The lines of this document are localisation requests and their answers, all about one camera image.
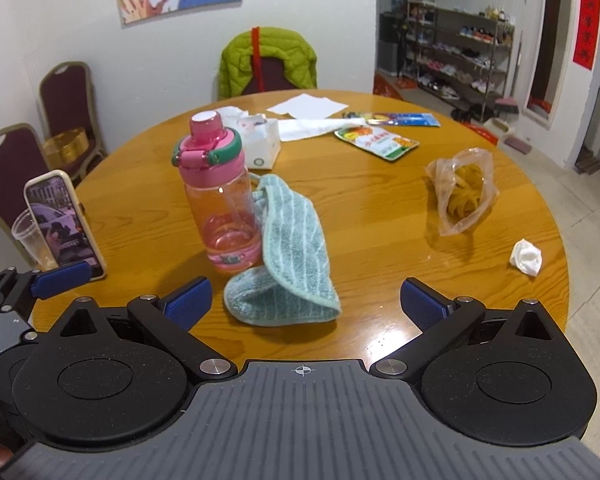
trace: phone screen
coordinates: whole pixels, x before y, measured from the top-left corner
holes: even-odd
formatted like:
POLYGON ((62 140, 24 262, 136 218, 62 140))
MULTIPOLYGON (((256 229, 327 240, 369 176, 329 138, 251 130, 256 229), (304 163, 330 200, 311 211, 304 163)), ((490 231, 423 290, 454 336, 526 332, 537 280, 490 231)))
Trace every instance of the phone screen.
POLYGON ((52 176, 27 187, 27 200, 36 223, 58 265, 85 261, 94 278, 102 276, 102 265, 84 233, 71 195, 60 176, 52 176))

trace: car on phone screen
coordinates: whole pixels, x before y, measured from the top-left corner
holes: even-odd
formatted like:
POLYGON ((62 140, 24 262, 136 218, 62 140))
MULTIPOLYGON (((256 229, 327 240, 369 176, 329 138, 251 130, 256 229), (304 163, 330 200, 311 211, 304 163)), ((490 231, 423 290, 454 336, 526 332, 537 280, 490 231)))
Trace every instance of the car on phone screen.
POLYGON ((75 216, 69 212, 61 212, 45 204, 31 204, 36 223, 43 235, 48 231, 58 233, 61 242, 67 242, 80 232, 75 216))

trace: round table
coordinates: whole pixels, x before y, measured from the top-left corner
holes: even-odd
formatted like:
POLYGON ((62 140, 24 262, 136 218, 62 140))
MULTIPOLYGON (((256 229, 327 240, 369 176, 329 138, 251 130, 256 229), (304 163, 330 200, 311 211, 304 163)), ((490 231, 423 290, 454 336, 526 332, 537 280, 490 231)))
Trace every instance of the round table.
MULTIPOLYGON (((308 91, 350 110, 426 112, 416 105, 347 91, 308 91)), ((251 113, 297 91, 268 92, 209 104, 251 113)), ((400 309, 402 281, 420 279, 448 298, 473 296, 488 308, 514 308, 538 298, 564 328, 569 303, 567 261, 560 233, 544 200, 509 157, 476 133, 436 114, 441 128, 388 128, 420 141, 396 162, 386 162, 327 134, 285 142, 274 172, 309 197, 322 222, 331 279, 342 301, 334 321, 261 328, 234 319, 222 302, 227 277, 205 251, 186 202, 171 150, 194 112, 158 124, 109 155, 77 189, 108 276, 47 301, 34 323, 48 330, 70 301, 93 296, 100 306, 120 306, 145 293, 160 296, 195 276, 208 276, 211 310, 193 327, 197 338, 241 367, 246 359, 361 358, 369 364, 420 332, 400 309), (500 195, 478 226, 464 234, 438 234, 436 197, 424 167, 470 147, 493 153, 500 195), (542 270, 531 278, 509 265, 522 238, 542 251, 542 270)))

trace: gold basket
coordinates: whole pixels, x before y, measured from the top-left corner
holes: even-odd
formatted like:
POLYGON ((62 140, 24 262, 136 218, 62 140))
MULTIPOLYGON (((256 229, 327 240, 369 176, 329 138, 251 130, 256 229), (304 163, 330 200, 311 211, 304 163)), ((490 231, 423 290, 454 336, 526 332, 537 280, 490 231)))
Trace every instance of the gold basket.
POLYGON ((42 146, 51 168, 60 170, 87 151, 89 139, 84 128, 67 130, 47 139, 42 146))

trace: transparent bottle body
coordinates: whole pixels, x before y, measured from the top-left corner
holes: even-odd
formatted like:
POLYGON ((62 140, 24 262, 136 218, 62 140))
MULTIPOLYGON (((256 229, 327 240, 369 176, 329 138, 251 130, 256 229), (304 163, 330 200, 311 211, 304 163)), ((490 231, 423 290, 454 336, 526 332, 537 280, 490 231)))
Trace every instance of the transparent bottle body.
POLYGON ((262 252, 262 238, 247 169, 221 187, 184 187, 211 263, 230 274, 255 264, 262 252))

